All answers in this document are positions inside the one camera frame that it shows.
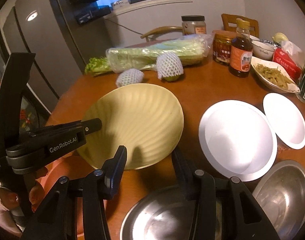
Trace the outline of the shallow steel plate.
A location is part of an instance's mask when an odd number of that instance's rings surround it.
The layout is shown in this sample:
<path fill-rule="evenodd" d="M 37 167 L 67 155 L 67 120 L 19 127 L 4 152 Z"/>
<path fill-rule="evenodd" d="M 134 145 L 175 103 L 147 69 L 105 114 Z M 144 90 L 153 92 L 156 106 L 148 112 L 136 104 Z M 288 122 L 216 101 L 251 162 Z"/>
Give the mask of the shallow steel plate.
<path fill-rule="evenodd" d="M 253 196 L 280 239 L 293 239 L 305 222 L 305 169 L 294 160 L 283 160 L 265 174 Z"/>

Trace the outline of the large steel bowl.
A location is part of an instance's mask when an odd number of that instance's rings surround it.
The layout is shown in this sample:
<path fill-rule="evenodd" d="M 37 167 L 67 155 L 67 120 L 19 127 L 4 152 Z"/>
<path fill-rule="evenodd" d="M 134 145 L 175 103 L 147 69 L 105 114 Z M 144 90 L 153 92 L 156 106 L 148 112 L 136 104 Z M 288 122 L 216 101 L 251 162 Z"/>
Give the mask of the large steel bowl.
<path fill-rule="evenodd" d="M 120 239 L 189 239 L 194 200 L 185 200 L 178 185 L 156 190 L 125 216 Z"/>

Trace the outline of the large white bowl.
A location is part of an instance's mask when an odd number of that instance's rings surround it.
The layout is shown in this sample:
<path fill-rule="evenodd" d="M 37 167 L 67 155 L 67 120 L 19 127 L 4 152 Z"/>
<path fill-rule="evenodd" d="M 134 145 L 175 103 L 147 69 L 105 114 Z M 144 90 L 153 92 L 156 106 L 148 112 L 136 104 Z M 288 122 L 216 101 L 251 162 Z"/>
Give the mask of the large white bowl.
<path fill-rule="evenodd" d="M 214 169 L 241 181 L 264 176 L 277 155 L 277 137 L 265 114 L 239 100 L 217 102 L 204 112 L 199 142 Z"/>

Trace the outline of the small foam-netted fruit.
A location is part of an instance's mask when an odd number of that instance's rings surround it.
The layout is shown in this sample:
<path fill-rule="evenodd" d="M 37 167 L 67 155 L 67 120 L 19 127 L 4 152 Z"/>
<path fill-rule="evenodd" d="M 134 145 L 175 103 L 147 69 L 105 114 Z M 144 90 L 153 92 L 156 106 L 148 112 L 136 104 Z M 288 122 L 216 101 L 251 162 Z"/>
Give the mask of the small foam-netted fruit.
<path fill-rule="evenodd" d="M 144 73 L 142 71 L 135 68 L 131 68 L 119 74 L 116 79 L 116 86 L 120 88 L 135 83 L 141 83 L 143 81 L 143 78 Z"/>

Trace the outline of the large foam-netted fruit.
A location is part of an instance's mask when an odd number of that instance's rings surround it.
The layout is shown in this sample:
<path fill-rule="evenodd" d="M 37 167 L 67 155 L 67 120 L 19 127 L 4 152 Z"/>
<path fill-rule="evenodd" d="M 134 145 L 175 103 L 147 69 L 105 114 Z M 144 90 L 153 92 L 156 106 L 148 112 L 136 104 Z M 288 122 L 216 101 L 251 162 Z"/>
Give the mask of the large foam-netted fruit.
<path fill-rule="evenodd" d="M 174 52 L 160 55 L 156 60 L 157 77 L 168 82 L 176 81 L 184 74 L 180 58 Z"/>

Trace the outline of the small white plate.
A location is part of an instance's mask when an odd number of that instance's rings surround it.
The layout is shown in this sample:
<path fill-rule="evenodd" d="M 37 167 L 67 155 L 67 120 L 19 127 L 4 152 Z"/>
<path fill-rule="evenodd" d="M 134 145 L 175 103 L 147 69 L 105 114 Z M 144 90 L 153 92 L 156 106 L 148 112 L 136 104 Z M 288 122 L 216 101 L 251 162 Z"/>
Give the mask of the small white plate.
<path fill-rule="evenodd" d="M 305 120 L 288 98 L 269 93 L 263 99 L 263 109 L 276 135 L 290 148 L 300 150 L 305 146 Z"/>

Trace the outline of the curved wooden chair back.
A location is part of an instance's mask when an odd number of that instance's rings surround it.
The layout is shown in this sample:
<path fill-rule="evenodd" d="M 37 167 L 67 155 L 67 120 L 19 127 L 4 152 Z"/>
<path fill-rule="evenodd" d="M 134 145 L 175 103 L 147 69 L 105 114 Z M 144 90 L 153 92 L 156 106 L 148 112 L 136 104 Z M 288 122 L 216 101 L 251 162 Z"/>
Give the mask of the curved wooden chair back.
<path fill-rule="evenodd" d="M 148 31 L 145 34 L 142 34 L 140 36 L 140 39 L 145 39 L 146 42 L 150 42 L 150 41 L 156 40 L 156 38 L 158 38 L 162 35 L 165 35 L 165 34 L 168 34 L 168 33 L 174 33 L 174 32 L 182 33 L 183 28 L 179 27 L 179 26 L 158 27 L 158 28 L 152 29 L 151 31 Z"/>

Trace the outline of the grey refrigerator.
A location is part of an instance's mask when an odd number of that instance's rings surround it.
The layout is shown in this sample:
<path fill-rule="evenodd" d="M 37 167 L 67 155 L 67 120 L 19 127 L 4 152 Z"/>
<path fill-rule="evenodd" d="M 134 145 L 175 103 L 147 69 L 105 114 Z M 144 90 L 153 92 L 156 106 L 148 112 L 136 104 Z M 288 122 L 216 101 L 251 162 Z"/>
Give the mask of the grey refrigerator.
<path fill-rule="evenodd" d="M 35 54 L 28 87 L 48 112 L 112 46 L 98 0 L 5 0 L 0 30 L 7 52 Z"/>

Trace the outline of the wrapped napa cabbage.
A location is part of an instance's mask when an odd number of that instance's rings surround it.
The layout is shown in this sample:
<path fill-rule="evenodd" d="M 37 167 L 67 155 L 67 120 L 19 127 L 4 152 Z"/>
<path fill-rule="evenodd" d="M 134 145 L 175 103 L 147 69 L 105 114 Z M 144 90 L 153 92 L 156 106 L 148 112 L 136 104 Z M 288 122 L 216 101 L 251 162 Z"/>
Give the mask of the wrapped napa cabbage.
<path fill-rule="evenodd" d="M 121 73 L 131 68 L 153 70 L 157 58 L 169 52 L 175 53 L 183 66 L 190 66 L 208 56 L 213 39 L 210 34 L 193 34 L 145 47 L 109 48 L 104 57 L 89 59 L 84 73 L 98 76 L 108 72 Z"/>

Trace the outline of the white dish of vegetables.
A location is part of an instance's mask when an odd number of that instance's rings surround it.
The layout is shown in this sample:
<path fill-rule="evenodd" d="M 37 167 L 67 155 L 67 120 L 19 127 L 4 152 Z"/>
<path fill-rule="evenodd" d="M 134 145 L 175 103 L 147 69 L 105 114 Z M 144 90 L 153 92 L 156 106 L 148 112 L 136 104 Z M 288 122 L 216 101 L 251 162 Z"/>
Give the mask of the white dish of vegetables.
<path fill-rule="evenodd" d="M 251 66 L 257 77 L 276 93 L 299 94 L 300 89 L 278 63 L 252 57 Z"/>

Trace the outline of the black lid glass jar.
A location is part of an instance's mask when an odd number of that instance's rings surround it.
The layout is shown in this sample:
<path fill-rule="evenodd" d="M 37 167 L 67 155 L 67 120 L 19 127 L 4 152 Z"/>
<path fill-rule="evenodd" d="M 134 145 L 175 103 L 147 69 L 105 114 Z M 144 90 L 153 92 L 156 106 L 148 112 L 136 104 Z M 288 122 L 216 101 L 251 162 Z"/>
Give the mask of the black lid glass jar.
<path fill-rule="evenodd" d="M 206 23 L 203 15 L 181 16 L 183 35 L 206 34 Z"/>

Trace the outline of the dark sauce bottle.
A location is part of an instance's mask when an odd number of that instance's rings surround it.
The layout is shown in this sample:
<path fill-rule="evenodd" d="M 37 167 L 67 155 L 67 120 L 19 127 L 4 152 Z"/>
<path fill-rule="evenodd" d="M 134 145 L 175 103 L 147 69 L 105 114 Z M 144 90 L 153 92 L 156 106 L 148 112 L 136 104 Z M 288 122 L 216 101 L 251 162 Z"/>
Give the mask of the dark sauce bottle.
<path fill-rule="evenodd" d="M 250 23 L 236 19 L 236 37 L 231 43 L 229 71 L 237 77 L 247 77 L 251 67 L 253 45 L 250 41 Z"/>

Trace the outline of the orange lid pickle jar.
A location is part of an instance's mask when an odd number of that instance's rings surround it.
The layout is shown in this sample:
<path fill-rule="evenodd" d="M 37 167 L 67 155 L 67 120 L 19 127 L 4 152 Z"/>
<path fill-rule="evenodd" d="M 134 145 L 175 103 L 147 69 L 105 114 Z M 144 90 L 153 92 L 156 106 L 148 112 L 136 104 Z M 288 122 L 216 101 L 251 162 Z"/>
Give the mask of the orange lid pickle jar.
<path fill-rule="evenodd" d="M 237 34 L 232 31 L 214 30 L 213 35 L 213 60 L 228 66 L 230 64 L 231 43 Z"/>

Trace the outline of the red tissue pack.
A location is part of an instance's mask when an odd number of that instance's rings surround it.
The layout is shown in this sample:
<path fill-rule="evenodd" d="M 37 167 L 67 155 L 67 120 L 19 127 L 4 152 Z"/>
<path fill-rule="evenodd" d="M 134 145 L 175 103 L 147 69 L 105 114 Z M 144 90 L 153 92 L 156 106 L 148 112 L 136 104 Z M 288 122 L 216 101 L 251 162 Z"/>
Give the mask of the red tissue pack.
<path fill-rule="evenodd" d="M 272 61 L 280 64 L 288 75 L 297 82 L 304 67 L 305 53 L 293 42 L 281 41 L 281 47 L 275 50 Z"/>

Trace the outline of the white ceramic rice bowl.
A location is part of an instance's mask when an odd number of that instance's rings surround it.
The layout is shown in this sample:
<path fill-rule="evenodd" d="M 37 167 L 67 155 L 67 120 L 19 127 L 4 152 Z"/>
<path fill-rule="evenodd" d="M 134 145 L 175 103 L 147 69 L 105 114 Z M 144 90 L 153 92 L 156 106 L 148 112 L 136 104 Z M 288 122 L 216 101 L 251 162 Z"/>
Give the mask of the white ceramic rice bowl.
<path fill-rule="evenodd" d="M 271 61 L 275 52 L 275 47 L 271 44 L 267 44 L 261 41 L 252 40 L 253 56 Z"/>

